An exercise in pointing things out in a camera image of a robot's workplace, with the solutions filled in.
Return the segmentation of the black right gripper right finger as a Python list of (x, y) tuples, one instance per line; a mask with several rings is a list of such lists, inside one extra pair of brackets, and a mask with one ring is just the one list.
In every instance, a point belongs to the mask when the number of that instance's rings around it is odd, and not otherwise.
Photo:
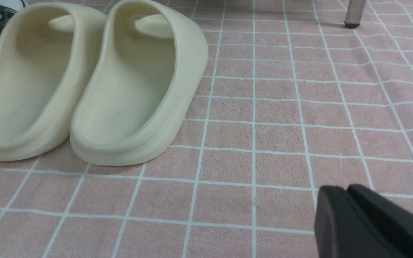
[(385, 239), (413, 258), (413, 213), (360, 184), (349, 185), (346, 191)]

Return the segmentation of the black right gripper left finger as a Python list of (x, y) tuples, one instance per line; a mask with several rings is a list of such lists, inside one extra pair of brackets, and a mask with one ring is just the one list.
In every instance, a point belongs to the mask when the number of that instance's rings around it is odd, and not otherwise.
[(314, 233), (320, 258), (403, 258), (346, 190), (318, 191)]

